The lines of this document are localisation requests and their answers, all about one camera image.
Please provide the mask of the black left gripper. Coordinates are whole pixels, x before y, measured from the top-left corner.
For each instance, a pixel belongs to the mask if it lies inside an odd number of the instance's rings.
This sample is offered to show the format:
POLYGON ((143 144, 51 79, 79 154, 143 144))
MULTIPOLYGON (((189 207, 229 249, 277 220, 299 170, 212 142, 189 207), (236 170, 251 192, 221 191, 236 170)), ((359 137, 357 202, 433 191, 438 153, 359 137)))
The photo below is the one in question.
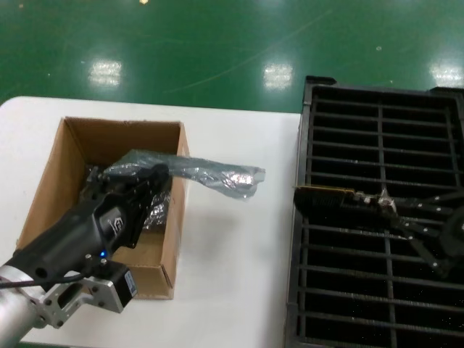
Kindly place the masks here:
POLYGON ((13 267, 45 290, 91 275, 119 248, 134 249, 141 232, 166 220, 167 165, 106 173, 88 166, 88 198, 13 256, 13 267))

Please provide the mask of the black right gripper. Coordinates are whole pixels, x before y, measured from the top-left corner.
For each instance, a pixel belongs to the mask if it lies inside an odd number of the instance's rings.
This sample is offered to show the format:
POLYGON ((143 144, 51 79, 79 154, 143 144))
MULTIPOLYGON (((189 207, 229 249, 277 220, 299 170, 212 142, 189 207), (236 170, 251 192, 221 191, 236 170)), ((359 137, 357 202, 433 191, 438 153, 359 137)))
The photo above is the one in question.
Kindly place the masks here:
POLYGON ((442 232, 409 221, 403 217, 392 219, 392 228, 400 231, 418 256, 441 278, 447 278, 450 265, 463 259, 463 191, 454 191, 429 198, 395 198, 398 213, 420 212, 450 216, 442 232))

